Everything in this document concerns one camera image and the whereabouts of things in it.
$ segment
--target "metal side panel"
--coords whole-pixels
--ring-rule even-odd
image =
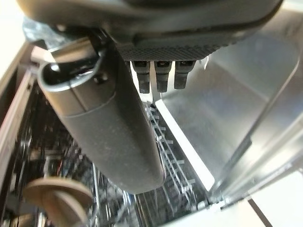
[[[26,71],[0,128],[0,188],[2,188],[9,159],[15,147],[17,133],[34,81],[35,76],[33,73],[29,70]]]

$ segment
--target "wire rack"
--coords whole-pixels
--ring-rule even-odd
[[[159,125],[160,115],[155,108],[146,106],[152,130],[157,141],[159,155],[166,172],[164,185],[150,192],[131,195],[116,187],[97,170],[82,153],[55,112],[38,92],[32,108],[30,136],[25,143],[30,148],[25,164],[22,186],[33,179],[44,176],[72,178],[91,189],[93,205],[88,210],[88,221],[81,227],[147,227],[159,226],[197,210],[193,191],[195,180],[188,180],[177,160],[172,140],[167,140],[165,127]],[[33,214],[33,226],[44,227],[38,221],[42,211]]]
[[[194,179],[188,180],[177,160],[172,140],[165,138],[166,128],[159,125],[160,115],[156,108],[146,106],[157,146],[166,170],[166,180],[161,188],[136,195],[140,218],[145,226],[158,226],[197,210]]]

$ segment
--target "textured black plastic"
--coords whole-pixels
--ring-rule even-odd
[[[126,61],[194,61],[265,24],[282,0],[18,0],[51,25],[103,28]]]

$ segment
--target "black plastic part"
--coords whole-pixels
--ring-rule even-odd
[[[196,61],[176,61],[175,66],[175,89],[184,89],[188,73],[193,70]]]
[[[70,88],[62,92],[60,84],[45,85],[49,64],[40,70],[38,82],[54,110],[60,112],[62,123],[102,174],[129,193],[147,192],[164,181],[154,135],[125,62],[114,49],[106,56],[98,62],[99,72],[108,76],[103,84],[94,83],[94,77],[83,76],[79,81],[70,80]],[[96,97],[97,93],[106,100]],[[80,114],[71,114],[69,109],[60,107],[69,100],[80,103]]]
[[[154,64],[158,92],[167,92],[167,83],[169,80],[169,71],[171,70],[171,63],[171,61],[156,61]]]
[[[194,61],[255,32],[282,0],[18,0],[50,25],[103,28],[126,61]]]
[[[150,92],[150,67],[149,61],[133,61],[133,68],[139,81],[139,91],[142,94]]]

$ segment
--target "black plastic tab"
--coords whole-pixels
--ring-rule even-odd
[[[167,82],[169,80],[169,71],[171,69],[171,61],[155,62],[157,91],[167,92]]]
[[[176,61],[175,69],[175,89],[184,89],[187,75],[194,68],[196,61]]]
[[[133,61],[133,68],[137,73],[139,91],[143,94],[150,92],[150,67],[149,61]]]

